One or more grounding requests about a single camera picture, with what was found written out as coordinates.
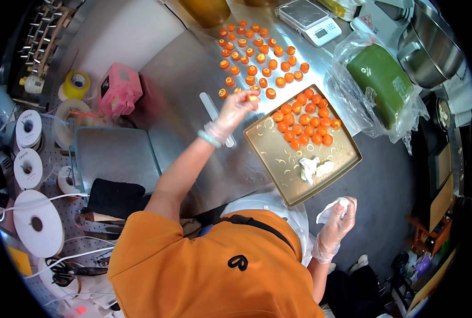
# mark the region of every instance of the stainless steel pot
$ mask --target stainless steel pot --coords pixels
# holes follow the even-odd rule
[[[464,54],[449,25],[416,0],[411,23],[398,42],[397,58],[412,82],[431,89],[455,75]]]

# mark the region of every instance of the white bottle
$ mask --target white bottle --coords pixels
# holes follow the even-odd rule
[[[24,90],[30,94],[41,94],[44,80],[36,75],[24,76],[19,84],[24,86]]]

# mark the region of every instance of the yellow tape roll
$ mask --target yellow tape roll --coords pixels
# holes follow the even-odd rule
[[[63,84],[63,92],[67,98],[83,99],[91,85],[86,73],[76,70],[70,71]]]

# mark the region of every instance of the black logo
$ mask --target black logo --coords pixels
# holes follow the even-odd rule
[[[238,267],[240,271],[244,272],[246,268],[248,267],[248,259],[244,255],[237,255],[231,258],[228,262],[227,265],[230,268]]]

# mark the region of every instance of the digital kitchen scale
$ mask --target digital kitchen scale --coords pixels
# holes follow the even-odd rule
[[[340,27],[321,7],[307,0],[294,0],[277,8],[278,17],[316,47],[342,34]]]

